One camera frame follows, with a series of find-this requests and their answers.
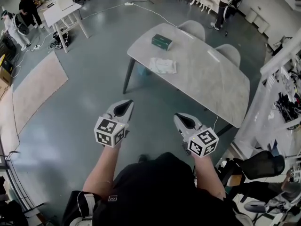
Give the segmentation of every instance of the beige rug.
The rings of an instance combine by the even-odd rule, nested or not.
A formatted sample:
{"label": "beige rug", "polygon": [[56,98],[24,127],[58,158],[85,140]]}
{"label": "beige rug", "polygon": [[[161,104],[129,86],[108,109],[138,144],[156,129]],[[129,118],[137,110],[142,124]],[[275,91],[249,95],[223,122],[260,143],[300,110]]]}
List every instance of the beige rug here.
{"label": "beige rug", "polygon": [[67,80],[54,51],[26,76],[13,94],[18,135],[39,107]]}
{"label": "beige rug", "polygon": [[4,155],[8,155],[9,152],[16,150],[20,144],[14,117],[13,86],[0,100],[0,112],[1,143]]}

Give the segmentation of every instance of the gray chair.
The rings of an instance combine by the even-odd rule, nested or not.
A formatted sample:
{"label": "gray chair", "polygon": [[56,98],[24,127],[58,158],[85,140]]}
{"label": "gray chair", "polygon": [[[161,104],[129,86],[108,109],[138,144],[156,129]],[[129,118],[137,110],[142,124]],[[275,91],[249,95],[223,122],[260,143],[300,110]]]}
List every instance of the gray chair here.
{"label": "gray chair", "polygon": [[179,25],[178,29],[181,29],[205,42],[205,29],[202,24],[196,21],[188,20]]}
{"label": "gray chair", "polygon": [[234,46],[230,44],[223,44],[221,46],[216,47],[215,49],[239,68],[240,53]]}

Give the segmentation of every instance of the gray floor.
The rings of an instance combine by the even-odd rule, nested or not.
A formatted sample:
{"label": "gray floor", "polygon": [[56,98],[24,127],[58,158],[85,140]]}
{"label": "gray floor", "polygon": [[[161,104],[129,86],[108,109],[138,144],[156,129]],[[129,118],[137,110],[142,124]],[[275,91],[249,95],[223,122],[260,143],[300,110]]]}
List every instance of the gray floor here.
{"label": "gray floor", "polygon": [[[85,3],[81,14],[92,13],[132,0],[91,0]],[[173,24],[193,19],[206,28],[206,41],[213,47],[224,43],[234,45],[241,53],[241,70],[250,79],[253,98],[263,66],[266,39],[240,14],[233,17],[228,37],[224,32],[207,28],[215,14],[201,13],[199,7],[189,6],[186,0],[153,0],[137,3],[166,17]],[[133,99],[135,109],[130,121],[130,133],[124,140],[117,164],[117,173],[136,162],[142,153],[156,157],[170,151],[192,164],[181,148],[181,136],[173,123],[175,112],[190,113],[204,124],[213,126],[216,115],[157,76],[139,76],[134,68],[128,93],[122,95],[122,86],[129,57],[127,49],[148,29],[164,20],[136,6],[121,6],[91,16],[83,21],[88,33],[86,39],[79,28],[72,33],[68,54],[56,54],[69,80],[34,114],[20,134],[20,154],[12,156],[19,178],[35,204],[45,202],[42,211],[47,216],[61,219],[70,192],[80,190],[98,159],[102,146],[96,143],[93,128],[110,104]],[[47,32],[40,30],[40,43]],[[30,35],[38,42],[37,32]],[[14,81],[14,89],[47,54],[46,45],[39,51],[26,54],[22,69]],[[215,131],[226,122],[219,119]],[[217,162],[234,138],[231,129],[220,138],[216,152]]]}

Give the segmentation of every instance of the white box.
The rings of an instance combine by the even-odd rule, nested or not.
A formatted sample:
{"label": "white box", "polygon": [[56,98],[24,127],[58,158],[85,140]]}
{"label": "white box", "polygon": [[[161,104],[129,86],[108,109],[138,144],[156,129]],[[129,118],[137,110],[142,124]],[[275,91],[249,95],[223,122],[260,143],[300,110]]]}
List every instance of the white box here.
{"label": "white box", "polygon": [[73,0],[53,0],[55,4],[63,11],[73,5]]}
{"label": "white box", "polygon": [[216,150],[219,138],[211,128],[194,134],[189,138],[188,150],[199,157],[207,156]]}
{"label": "white box", "polygon": [[126,124],[99,117],[94,127],[96,142],[115,147],[126,135]]}

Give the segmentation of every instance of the white desk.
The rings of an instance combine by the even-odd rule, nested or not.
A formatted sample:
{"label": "white desk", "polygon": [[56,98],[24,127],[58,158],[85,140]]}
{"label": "white desk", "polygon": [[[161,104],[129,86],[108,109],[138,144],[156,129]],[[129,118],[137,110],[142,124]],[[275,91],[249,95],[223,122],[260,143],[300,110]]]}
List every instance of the white desk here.
{"label": "white desk", "polygon": [[[66,44],[65,44],[64,39],[63,39],[63,34],[64,33],[68,32],[69,30],[71,30],[75,26],[80,25],[80,28],[84,32],[86,38],[89,38],[88,34],[87,34],[87,32],[86,32],[86,30],[85,30],[85,28],[84,28],[84,26],[83,26],[83,24],[82,24],[82,22],[79,18],[79,16],[75,13],[75,11],[78,10],[79,8],[81,8],[81,5],[74,2],[71,7],[66,8],[64,11],[61,11],[60,8],[55,4],[43,13],[48,27],[53,26],[54,30],[57,30],[58,36],[60,37],[60,40],[62,42],[63,48],[64,48],[66,53],[68,52],[68,50],[67,50]],[[72,20],[72,17],[70,16],[70,14],[73,14],[76,21],[77,21],[74,24],[72,24],[71,26],[66,24],[63,20],[64,17],[68,16],[70,18],[71,22],[73,23],[73,20]],[[67,29],[65,29],[63,31],[63,33],[61,33],[60,27],[57,23],[60,20],[62,20],[67,26]]]}
{"label": "white desk", "polygon": [[[168,51],[151,43],[156,33],[173,41]],[[136,40],[127,54],[131,56],[131,61],[123,93],[135,61],[148,68],[152,57],[171,59],[176,62],[177,73],[157,73],[158,76],[231,125],[240,127],[248,107],[250,81],[230,60],[205,42],[186,35],[174,26],[159,24]]]}

